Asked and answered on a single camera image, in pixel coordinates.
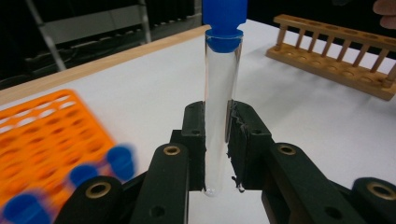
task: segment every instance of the wooden test tube rack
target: wooden test tube rack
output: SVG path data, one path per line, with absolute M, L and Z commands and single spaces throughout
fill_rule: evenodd
M 389 101 L 396 93 L 396 64 L 388 74 L 377 72 L 388 53 L 396 51 L 396 38 L 288 15 L 276 16 L 274 22 L 280 24 L 279 34 L 276 45 L 267 50 L 266 56 L 386 101 Z M 289 27 L 300 30 L 295 46 L 283 43 Z M 313 33 L 309 48 L 301 49 L 302 39 L 308 31 Z M 326 35 L 327 40 L 323 51 L 316 53 L 313 49 L 319 35 Z M 328 57 L 328 50 L 335 38 L 343 39 L 343 46 L 337 58 Z M 354 63 L 347 63 L 343 61 L 343 58 L 352 42 L 359 43 L 362 47 Z M 360 66 L 361 59 L 370 47 L 380 49 L 371 69 Z

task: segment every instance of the blue object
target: blue object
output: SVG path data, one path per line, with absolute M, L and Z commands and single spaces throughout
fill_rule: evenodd
M 106 154 L 106 159 L 117 178 L 127 181 L 134 177 L 134 158 L 128 147 L 111 148 Z
M 208 42 L 209 47 L 218 53 L 233 52 L 242 41 L 242 38 L 237 37 L 242 37 L 243 32 L 237 28 L 246 22 L 247 12 L 248 0 L 204 0 L 204 23 L 212 28 L 206 35 L 225 39 Z
M 76 166 L 69 175 L 73 185 L 78 188 L 86 180 L 99 176 L 98 171 L 94 165 L 82 164 Z
M 4 217 L 15 224 L 50 224 L 50 215 L 33 194 L 21 194 L 8 201 Z

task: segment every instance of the hand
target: hand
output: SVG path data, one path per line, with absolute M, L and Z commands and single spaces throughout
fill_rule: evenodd
M 387 29 L 396 29 L 396 0 L 377 0 L 373 11 L 382 15 L 380 25 Z

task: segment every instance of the screw hole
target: screw hole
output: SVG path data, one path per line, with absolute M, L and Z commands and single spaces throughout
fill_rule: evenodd
M 85 195 L 91 199 L 102 198 L 107 195 L 111 190 L 111 185 L 107 182 L 99 182 L 91 185 L 85 191 Z
M 166 147 L 163 149 L 163 152 L 168 156 L 175 156 L 180 152 L 180 148 L 178 147 Z
M 292 148 L 292 147 L 282 146 L 282 147 L 279 147 L 278 150 L 281 153 L 283 153 L 285 155 L 288 155 L 288 156 L 292 156 L 292 155 L 296 154 L 296 150 L 294 148 Z
M 165 216 L 165 209 L 157 205 L 149 210 L 149 215 L 156 218 L 163 217 Z
M 334 207 L 326 207 L 324 209 L 324 211 L 326 212 L 326 214 L 329 217 L 332 217 L 334 219 L 342 219 L 343 218 L 343 215 L 341 214 L 341 212 Z
M 396 200 L 396 192 L 383 184 L 372 182 L 367 185 L 367 189 L 379 198 L 391 201 Z

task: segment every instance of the rack hole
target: rack hole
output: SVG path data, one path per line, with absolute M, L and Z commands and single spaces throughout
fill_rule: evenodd
M 6 123 L 7 120 L 9 120 L 9 118 L 1 117 L 1 118 L 0 118 L 0 124 Z
M 60 121 L 60 119 L 51 119 L 47 122 L 48 125 L 56 124 Z
M 31 111 L 31 109 L 22 109 L 15 115 L 15 117 L 16 118 L 23 117 L 25 115 L 28 115 L 30 113 L 30 111 Z
M 65 108 L 70 107 L 70 106 L 75 105 L 75 104 L 76 104 L 76 102 L 69 101 L 69 102 L 66 102 L 66 103 L 62 104 L 61 106 L 59 106 L 59 108 L 65 109 Z
M 40 118 L 45 118 L 45 117 L 47 117 L 47 116 L 53 114 L 54 112 L 55 112 L 54 109 L 48 109 L 48 110 L 45 110 L 45 111 L 41 112 L 41 114 L 40 114 L 39 117 L 40 117 Z
M 21 127 L 21 126 L 25 126 L 25 125 L 27 125 L 27 124 L 30 124 L 30 123 L 32 123 L 33 121 L 35 121 L 35 118 L 32 118 L 32 117 L 30 117 L 30 118 L 26 118 L 26 119 L 23 119 L 23 120 L 21 120 L 20 122 L 18 122 L 18 127 Z
M 7 126 L 4 126 L 4 127 L 0 127 L 0 133 L 6 133 L 9 130 L 11 130 L 12 128 L 13 128 L 12 125 L 7 125 Z
M 47 106 L 50 105 L 50 102 L 42 102 L 41 104 L 39 104 L 38 106 L 36 106 L 37 109 L 43 109 Z
M 56 102 L 65 101 L 65 100 L 68 99 L 69 97 L 70 97 L 69 95 L 60 95 L 55 101 L 56 101 Z

